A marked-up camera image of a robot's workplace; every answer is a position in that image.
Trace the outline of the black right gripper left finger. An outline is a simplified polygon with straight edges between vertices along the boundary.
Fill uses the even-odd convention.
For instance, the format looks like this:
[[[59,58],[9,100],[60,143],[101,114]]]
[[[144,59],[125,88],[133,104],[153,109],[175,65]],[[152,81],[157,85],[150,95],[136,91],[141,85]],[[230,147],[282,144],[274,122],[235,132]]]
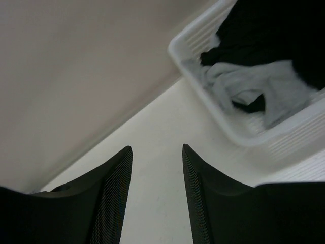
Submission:
[[[119,243],[132,164],[127,146],[52,191],[1,188],[1,243]]]

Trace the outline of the black tank top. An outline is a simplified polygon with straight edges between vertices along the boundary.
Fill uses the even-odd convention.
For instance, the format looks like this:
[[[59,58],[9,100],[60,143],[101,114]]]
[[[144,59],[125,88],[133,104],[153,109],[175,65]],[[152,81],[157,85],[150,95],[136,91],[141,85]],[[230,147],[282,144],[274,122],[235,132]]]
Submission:
[[[304,1],[236,1],[214,34],[212,48],[219,45],[218,34],[284,34],[316,38],[320,40],[319,70],[324,81],[324,5],[322,1],[312,1],[309,4]]]

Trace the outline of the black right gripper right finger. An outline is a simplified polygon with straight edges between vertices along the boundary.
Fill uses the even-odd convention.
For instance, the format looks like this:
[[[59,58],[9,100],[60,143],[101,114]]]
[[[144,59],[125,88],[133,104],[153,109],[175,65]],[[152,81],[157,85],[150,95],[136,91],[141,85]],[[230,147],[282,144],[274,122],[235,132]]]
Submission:
[[[234,180],[182,148],[194,243],[324,243],[324,183],[256,187]]]

